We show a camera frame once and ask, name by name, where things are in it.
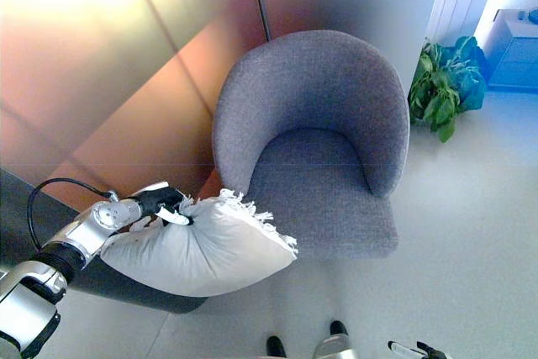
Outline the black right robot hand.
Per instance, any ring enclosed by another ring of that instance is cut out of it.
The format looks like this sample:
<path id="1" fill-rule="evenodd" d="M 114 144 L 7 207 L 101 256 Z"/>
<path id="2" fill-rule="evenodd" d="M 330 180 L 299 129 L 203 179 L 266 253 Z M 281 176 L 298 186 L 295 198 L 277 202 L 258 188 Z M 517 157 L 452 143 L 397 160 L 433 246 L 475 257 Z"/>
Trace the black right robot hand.
<path id="1" fill-rule="evenodd" d="M 389 341 L 388 349 L 401 358 L 407 359 L 452 359 L 449 353 L 439 351 L 421 341 L 416 342 L 415 348 Z"/>

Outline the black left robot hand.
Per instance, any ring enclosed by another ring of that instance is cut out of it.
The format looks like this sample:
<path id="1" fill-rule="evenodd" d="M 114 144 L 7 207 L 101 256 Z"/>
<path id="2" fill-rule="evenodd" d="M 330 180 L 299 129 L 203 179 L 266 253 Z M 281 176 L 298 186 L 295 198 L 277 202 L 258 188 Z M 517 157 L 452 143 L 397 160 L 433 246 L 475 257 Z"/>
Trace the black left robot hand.
<path id="1" fill-rule="evenodd" d="M 158 182 L 145 187 L 130 196 L 141 209 L 141 216 L 154 214 L 168 224 L 193 225 L 191 217 L 180 212 L 187 197 L 168 182 Z"/>

